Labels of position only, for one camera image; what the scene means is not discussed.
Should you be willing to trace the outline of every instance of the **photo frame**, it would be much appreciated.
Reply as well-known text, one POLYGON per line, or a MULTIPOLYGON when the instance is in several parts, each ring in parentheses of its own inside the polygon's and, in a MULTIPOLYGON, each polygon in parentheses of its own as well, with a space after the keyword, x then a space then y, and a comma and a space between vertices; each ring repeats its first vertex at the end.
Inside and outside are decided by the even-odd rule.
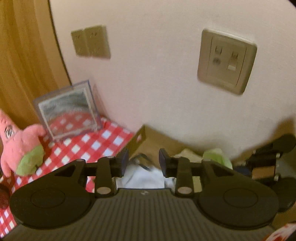
POLYGON ((88 80, 36 98, 34 106, 52 141, 102 128, 88 80))

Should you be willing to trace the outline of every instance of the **light green plush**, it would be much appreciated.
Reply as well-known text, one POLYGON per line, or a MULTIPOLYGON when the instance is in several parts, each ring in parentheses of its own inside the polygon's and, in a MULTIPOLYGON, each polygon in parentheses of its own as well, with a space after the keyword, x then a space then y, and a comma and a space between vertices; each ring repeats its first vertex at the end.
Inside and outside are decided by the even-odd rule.
POLYGON ((36 146, 32 151, 26 153, 20 161, 16 174, 19 176, 32 175, 37 167, 43 163, 44 149, 42 145, 36 146))
POLYGON ((230 169, 232 169, 232 163, 227 156, 222 152, 220 148, 215 148, 211 150, 207 150, 204 152, 203 159, 211 159, 221 165, 224 165, 230 169))

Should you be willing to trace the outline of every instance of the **wooden door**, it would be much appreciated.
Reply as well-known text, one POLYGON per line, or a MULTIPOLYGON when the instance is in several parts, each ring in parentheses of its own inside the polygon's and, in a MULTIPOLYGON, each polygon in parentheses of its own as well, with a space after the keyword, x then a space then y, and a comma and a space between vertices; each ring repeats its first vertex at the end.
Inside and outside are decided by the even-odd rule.
POLYGON ((0 108, 25 128, 36 97, 69 85, 48 0, 0 0, 0 108))

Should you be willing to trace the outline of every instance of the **wall switch plate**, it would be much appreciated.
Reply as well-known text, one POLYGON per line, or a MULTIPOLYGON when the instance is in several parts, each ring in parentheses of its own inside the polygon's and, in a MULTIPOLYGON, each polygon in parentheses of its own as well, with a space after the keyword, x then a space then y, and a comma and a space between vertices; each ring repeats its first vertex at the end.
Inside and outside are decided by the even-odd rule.
POLYGON ((249 40, 204 29, 198 79, 240 95, 247 86, 256 52, 256 44, 249 40))
POLYGON ((94 26, 84 31, 91 56, 110 58, 106 26, 94 26))
POLYGON ((77 55, 90 56, 86 43, 85 33, 82 29, 71 32, 73 44, 77 55))

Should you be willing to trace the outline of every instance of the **plush toy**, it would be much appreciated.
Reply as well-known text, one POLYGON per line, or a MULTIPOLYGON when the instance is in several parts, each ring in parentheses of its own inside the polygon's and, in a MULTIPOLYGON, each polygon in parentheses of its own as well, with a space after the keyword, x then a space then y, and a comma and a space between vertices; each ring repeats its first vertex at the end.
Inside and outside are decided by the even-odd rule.
POLYGON ((43 163, 44 149, 38 137, 46 131, 40 124, 19 129, 14 122, 0 110, 0 137, 3 142, 1 168, 6 177, 11 170, 19 176, 34 174, 43 163))

